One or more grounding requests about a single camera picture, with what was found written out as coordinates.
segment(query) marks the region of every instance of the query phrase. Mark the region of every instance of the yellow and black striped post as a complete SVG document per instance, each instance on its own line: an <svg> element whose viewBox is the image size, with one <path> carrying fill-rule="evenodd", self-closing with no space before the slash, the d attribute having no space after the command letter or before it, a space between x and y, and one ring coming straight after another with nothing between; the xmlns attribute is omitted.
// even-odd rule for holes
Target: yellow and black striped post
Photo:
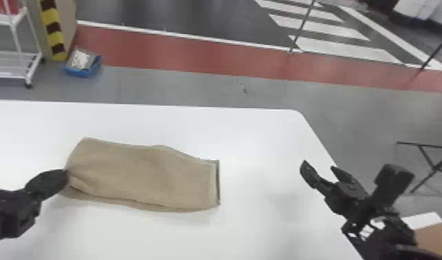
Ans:
<svg viewBox="0 0 442 260"><path fill-rule="evenodd" d="M67 53L64 47L64 35L61 31L56 0L39 0L39 4L42 12L42 23L53 60L63 62L67 58Z"/></svg>

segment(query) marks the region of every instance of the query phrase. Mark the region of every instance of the metal stand leg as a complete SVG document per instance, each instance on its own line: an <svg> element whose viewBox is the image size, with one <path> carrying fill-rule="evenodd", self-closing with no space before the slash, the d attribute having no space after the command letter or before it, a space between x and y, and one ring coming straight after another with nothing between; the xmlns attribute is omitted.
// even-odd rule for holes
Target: metal stand leg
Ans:
<svg viewBox="0 0 442 260"><path fill-rule="evenodd" d="M27 8L26 0L22 0L22 3L24 5L24 7ZM35 32L35 27L33 26L32 17L30 16L30 11L29 11L28 8L27 8L27 20L28 20L28 25L30 26L30 31L32 31L32 34L33 34L33 39L35 40L35 45L37 47L37 52L41 53L42 52L42 48L40 47L40 42L38 40L37 33Z"/></svg>
<svg viewBox="0 0 442 260"><path fill-rule="evenodd" d="M430 178L432 178L435 174L437 174L438 172L442 172L442 160L440 160L440 162L438 162L437 164L434 164L432 162L432 159L428 156L428 154L424 150L424 147L442 149L442 146L440 146L440 145L424 145L424 144L419 144L417 142L397 142L396 144L397 145L411 145L411 146L418 147L419 151L423 154L425 160L427 161L427 163L431 167L429 174L420 183L418 183L416 186L414 186L414 188L410 191L410 193L414 193L416 190L419 189L420 186L422 186L426 181L428 181Z"/></svg>
<svg viewBox="0 0 442 260"><path fill-rule="evenodd" d="M422 65L421 69L424 69L430 62L431 59L433 59L435 57L435 55L437 55L437 53L439 53L439 51L442 49L442 43L439 45L439 47L437 47L437 49L434 50L434 52L430 55L429 59L427 59L424 64Z"/></svg>
<svg viewBox="0 0 442 260"><path fill-rule="evenodd" d="M25 64L24 64L24 57L22 56L21 44L19 42L19 37L17 36L16 26L12 22L12 15L11 15L10 7L8 5L8 0L3 0L3 5L4 5L4 8L5 8L6 12L8 13L9 28L11 29L12 37L14 38L14 43L16 45L17 52L19 53L19 61L21 62L21 66L20 67L23 68L25 66Z"/></svg>
<svg viewBox="0 0 442 260"><path fill-rule="evenodd" d="M304 19L303 19L303 21L302 21L302 24L300 25L300 29L298 29L297 34L296 34L296 36L295 36L295 39L293 40L293 45L290 47L290 50L288 50L290 53L293 51L293 48L294 48L295 45L297 44L298 37L300 37L300 35L302 34L304 24L306 23L306 21L308 21L309 14L311 14L311 11L312 11L312 9L313 9L313 7L314 7L314 3L315 3L315 2L316 2L316 0L312 0L312 1L311 1L311 4L310 4L309 7L308 7L308 11L306 11L306 15L304 16Z"/></svg>

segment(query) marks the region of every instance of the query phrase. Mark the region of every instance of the black metal frame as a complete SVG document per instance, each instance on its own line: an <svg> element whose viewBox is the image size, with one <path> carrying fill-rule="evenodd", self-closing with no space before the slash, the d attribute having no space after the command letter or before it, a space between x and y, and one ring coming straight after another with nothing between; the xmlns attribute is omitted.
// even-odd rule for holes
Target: black metal frame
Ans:
<svg viewBox="0 0 442 260"><path fill-rule="evenodd" d="M290 47L290 50L288 50L290 53L293 52L293 49L295 48L295 46L297 45L297 40L300 36L302 36L302 32L303 32L303 27L304 24L306 23L306 21L308 21L309 18L309 14L311 14L311 11L314 8L314 3L316 2L316 0L311 0L311 4L308 6L308 10L306 11L306 15L304 16L304 19L302 21L302 24L300 24L300 28L297 31L297 34L293 40L293 45Z"/></svg>
<svg viewBox="0 0 442 260"><path fill-rule="evenodd" d="M435 49L434 52L429 56L429 59L427 59L424 62L424 64L421 67L421 70L424 69L429 64L430 60L433 59L441 49L442 49L442 42L439 44L439 47L437 47L437 49Z"/></svg>
<svg viewBox="0 0 442 260"><path fill-rule="evenodd" d="M427 152L424 150L424 147L442 149L441 145L424 145L424 144L420 144L417 142L396 142L396 144L397 145L411 145L411 146L418 147L419 151L424 156L424 159L427 161L427 163L430 166L429 174L420 183L418 183L416 186L414 186L414 188L410 191L410 193L414 193L416 190L418 190L420 186L422 186L426 181L428 181L429 179L434 177L435 174L437 174L439 172L442 173L442 160L440 160L438 163L432 162L432 159L429 157Z"/></svg>

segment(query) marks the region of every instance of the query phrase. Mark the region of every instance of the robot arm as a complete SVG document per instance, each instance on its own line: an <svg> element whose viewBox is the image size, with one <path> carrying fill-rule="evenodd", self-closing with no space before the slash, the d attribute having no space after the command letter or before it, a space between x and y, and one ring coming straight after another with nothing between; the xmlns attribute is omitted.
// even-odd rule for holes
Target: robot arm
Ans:
<svg viewBox="0 0 442 260"><path fill-rule="evenodd" d="M45 171L30 180L23 189L0 189L0 240L21 236L35 223L42 202L63 190L68 182L66 171Z"/></svg>
<svg viewBox="0 0 442 260"><path fill-rule="evenodd" d="M384 165L374 181L377 188L369 195L351 174L337 167L331 170L338 179L336 183L323 179L306 161L300 167L308 185L324 195L334 213L345 217L342 232L364 260L442 260L442 256L417 247L414 231L393 208L413 180L412 173L396 165ZM373 225L375 219L382 221L380 227Z"/></svg>

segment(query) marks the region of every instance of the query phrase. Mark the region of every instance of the towel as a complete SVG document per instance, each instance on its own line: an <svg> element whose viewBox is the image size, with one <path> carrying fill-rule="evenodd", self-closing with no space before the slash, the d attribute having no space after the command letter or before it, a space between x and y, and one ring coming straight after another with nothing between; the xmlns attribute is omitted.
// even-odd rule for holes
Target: towel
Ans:
<svg viewBox="0 0 442 260"><path fill-rule="evenodd" d="M190 212L220 204L219 161L162 145L123 145L84 138L69 156L70 198L141 210Z"/></svg>

